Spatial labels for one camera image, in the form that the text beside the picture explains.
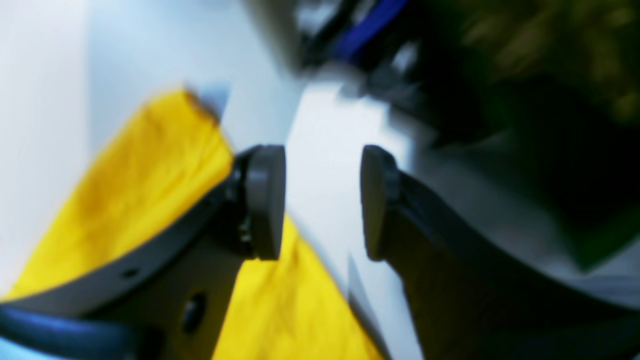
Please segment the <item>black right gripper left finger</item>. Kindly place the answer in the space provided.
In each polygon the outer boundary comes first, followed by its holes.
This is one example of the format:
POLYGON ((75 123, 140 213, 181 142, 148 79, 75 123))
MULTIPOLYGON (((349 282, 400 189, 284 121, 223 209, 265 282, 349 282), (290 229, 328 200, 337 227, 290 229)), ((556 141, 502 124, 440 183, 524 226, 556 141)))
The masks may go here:
POLYGON ((282 145, 257 145, 169 227, 74 281, 1 305, 1 341, 44 359, 210 360, 246 260, 279 259, 282 145))

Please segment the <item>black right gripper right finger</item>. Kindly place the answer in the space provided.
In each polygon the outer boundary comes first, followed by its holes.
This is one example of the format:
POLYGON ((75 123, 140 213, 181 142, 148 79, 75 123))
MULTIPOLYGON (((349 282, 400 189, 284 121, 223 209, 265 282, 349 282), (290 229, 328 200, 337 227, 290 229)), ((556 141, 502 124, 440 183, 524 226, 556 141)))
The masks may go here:
POLYGON ((368 257, 400 276, 426 360, 632 360, 639 310, 519 262, 381 146, 359 168, 368 257))

